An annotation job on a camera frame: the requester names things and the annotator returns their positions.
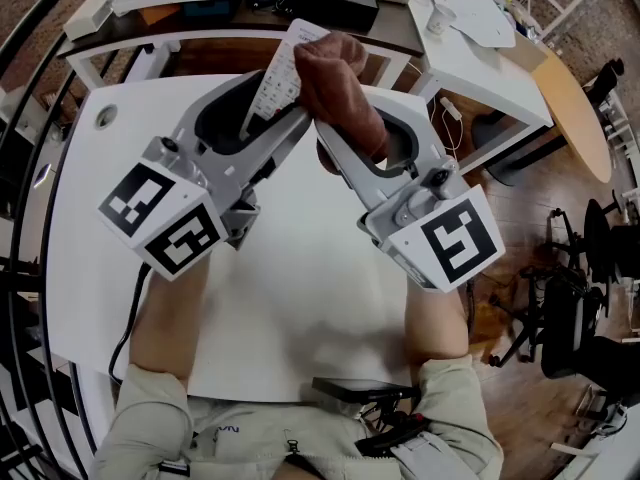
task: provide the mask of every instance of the white table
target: white table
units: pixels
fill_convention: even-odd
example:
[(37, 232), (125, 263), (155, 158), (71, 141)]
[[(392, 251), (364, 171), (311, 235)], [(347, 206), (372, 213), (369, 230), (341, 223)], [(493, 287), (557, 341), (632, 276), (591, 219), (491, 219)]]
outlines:
[(411, 89), (427, 101), (447, 89), (500, 110), (517, 121), (487, 145), (460, 161), (460, 172), (484, 164), (542, 126), (553, 126), (531, 75), (492, 48), (483, 48), (449, 27), (441, 36), (426, 30), (432, 4), (409, 1), (425, 50), (423, 74)]
[[(92, 91), (62, 168), (47, 265), (51, 350), (106, 373), (127, 320), (137, 256), (99, 221), (102, 198), (154, 135), (231, 75), (191, 76)], [(426, 112), (420, 97), (366, 88)], [(97, 113), (117, 106), (98, 131)], [(313, 376), (407, 383), (405, 276), (356, 227), (364, 208), (320, 166), (311, 128), (257, 187), (262, 214), (239, 252), (212, 255), (207, 311), (189, 392), (296, 401)], [(122, 375), (127, 351), (118, 361)]]

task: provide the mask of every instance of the person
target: person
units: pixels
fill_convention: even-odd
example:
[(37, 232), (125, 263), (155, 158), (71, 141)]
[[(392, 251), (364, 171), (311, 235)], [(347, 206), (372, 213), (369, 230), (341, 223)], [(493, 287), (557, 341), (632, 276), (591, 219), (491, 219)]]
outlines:
[(354, 443), (375, 431), (342, 414), (314, 406), (190, 400), (208, 268), (205, 258), (173, 282), (152, 274), (115, 416), (90, 478), (498, 479), (502, 450), (487, 424), (456, 292), (427, 293), (408, 280), (406, 357), (422, 394), (415, 412), (430, 422), (413, 442), (430, 452), (420, 454), (425, 460), (416, 472), (394, 458), (362, 457)]

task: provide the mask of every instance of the towel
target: towel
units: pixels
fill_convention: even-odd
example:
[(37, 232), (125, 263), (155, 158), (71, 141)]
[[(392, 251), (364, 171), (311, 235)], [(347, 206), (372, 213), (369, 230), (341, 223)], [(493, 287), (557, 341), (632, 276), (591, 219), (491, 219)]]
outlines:
[[(293, 56), (302, 82), (302, 105), (314, 117), (340, 127), (349, 145), (374, 163), (384, 160), (387, 130), (358, 81), (367, 62), (360, 41), (343, 32), (331, 32), (317, 41), (296, 45)], [(324, 148), (318, 144), (317, 149), (322, 165), (337, 173)]]

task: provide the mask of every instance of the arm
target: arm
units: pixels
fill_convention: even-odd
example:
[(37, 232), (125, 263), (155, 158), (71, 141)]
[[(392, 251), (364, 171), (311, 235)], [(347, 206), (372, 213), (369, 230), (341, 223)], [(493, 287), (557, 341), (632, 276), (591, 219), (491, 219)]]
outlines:
[(173, 282), (153, 273), (131, 336), (127, 375), (92, 479), (164, 478), (189, 445), (187, 383), (195, 359), (209, 256)]
[(412, 379), (422, 399), (415, 412), (483, 480), (498, 479), (502, 449), (487, 423), (471, 366), (464, 309), (456, 292), (426, 293), (408, 281), (405, 334)]

